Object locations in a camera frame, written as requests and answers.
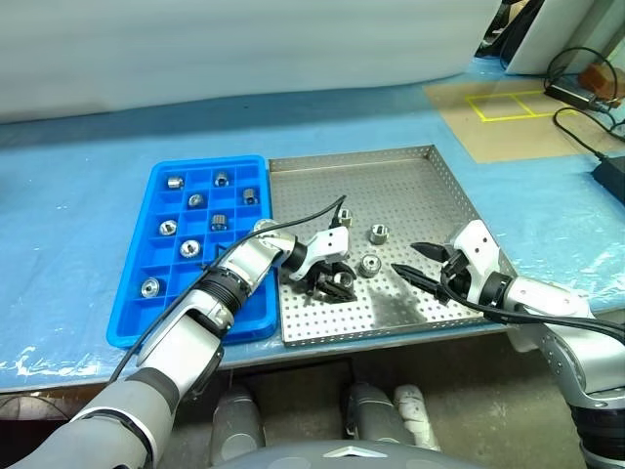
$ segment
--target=blue plastic tray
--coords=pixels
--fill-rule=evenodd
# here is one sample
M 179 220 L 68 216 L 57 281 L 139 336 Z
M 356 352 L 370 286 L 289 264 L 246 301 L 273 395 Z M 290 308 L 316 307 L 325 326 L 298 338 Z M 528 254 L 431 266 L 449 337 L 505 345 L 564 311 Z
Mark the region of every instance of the blue plastic tray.
M 227 187 L 215 187 L 219 171 L 228 174 Z M 170 176 L 182 177 L 185 185 L 179 190 L 169 189 Z M 257 204 L 244 203 L 242 193 L 247 188 L 256 190 Z M 203 206 L 188 207 L 188 198 L 194 193 L 203 195 Z M 228 217 L 227 230 L 211 231 L 210 220 L 215 213 Z M 268 176 L 260 156 L 167 161 L 154 166 L 108 321 L 108 343 L 130 347 L 200 275 L 201 266 L 215 258 L 219 246 L 227 247 L 249 233 L 257 220 L 270 217 Z M 165 220 L 177 221 L 174 235 L 160 234 L 158 228 Z M 197 257 L 186 259 L 180 254 L 180 245 L 187 239 L 200 242 Z M 141 294 L 141 285 L 148 277 L 157 278 L 160 284 L 158 295 L 152 298 Z M 276 279 L 271 273 L 236 315 L 225 342 L 266 338 L 276 327 Z

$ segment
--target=floor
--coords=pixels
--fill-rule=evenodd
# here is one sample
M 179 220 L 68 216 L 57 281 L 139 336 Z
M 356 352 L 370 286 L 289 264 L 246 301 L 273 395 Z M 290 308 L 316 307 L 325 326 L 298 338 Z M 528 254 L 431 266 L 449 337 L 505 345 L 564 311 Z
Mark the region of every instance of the floor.
M 391 394 L 424 392 L 445 453 L 492 469 L 584 469 L 568 407 L 535 352 L 517 354 L 505 335 L 375 350 L 289 368 L 223 373 L 179 410 L 160 469 L 206 467 L 210 419 L 230 382 L 256 396 L 269 445 L 342 438 L 339 396 L 354 379 Z

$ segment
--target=black device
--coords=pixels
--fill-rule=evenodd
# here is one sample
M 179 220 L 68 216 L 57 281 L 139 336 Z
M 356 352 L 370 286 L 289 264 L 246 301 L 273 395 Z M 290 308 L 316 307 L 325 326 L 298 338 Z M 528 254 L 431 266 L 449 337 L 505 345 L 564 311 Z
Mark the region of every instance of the black device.
M 569 76 L 557 78 L 545 88 L 545 95 L 581 110 L 597 110 L 596 96 Z
M 599 184 L 625 204 L 625 156 L 604 158 L 592 174 Z

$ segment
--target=white backdrop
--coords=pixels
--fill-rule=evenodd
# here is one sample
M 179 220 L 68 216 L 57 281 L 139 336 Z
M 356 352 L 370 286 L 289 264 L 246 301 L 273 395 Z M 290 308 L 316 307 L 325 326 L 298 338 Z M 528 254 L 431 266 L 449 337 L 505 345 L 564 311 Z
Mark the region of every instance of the white backdrop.
M 0 120 L 460 72 L 499 0 L 3 0 Z

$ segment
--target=yellow tape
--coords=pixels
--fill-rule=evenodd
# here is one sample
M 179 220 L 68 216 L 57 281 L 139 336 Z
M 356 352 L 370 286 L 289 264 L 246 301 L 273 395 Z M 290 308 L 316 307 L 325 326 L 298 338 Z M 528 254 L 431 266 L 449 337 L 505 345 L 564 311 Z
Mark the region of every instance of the yellow tape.
M 543 92 L 541 90 L 535 91 L 517 91 L 512 93 L 493 93 L 490 95 L 466 95 L 465 101 L 469 104 L 471 109 L 478 115 L 479 119 L 482 122 L 503 122 L 507 120 L 521 120 L 521 119 L 535 119 L 539 117 L 551 117 L 555 114 L 555 112 L 534 112 L 531 108 L 524 103 L 519 96 L 526 95 L 540 95 Z M 525 112 L 526 114 L 515 114 L 515 115 L 505 115 L 502 117 L 486 117 L 484 113 L 481 111 L 478 105 L 474 103 L 474 100 L 483 99 L 483 98 L 510 98 L 515 101 Z M 567 110 L 562 112 L 562 114 L 570 114 L 572 110 Z

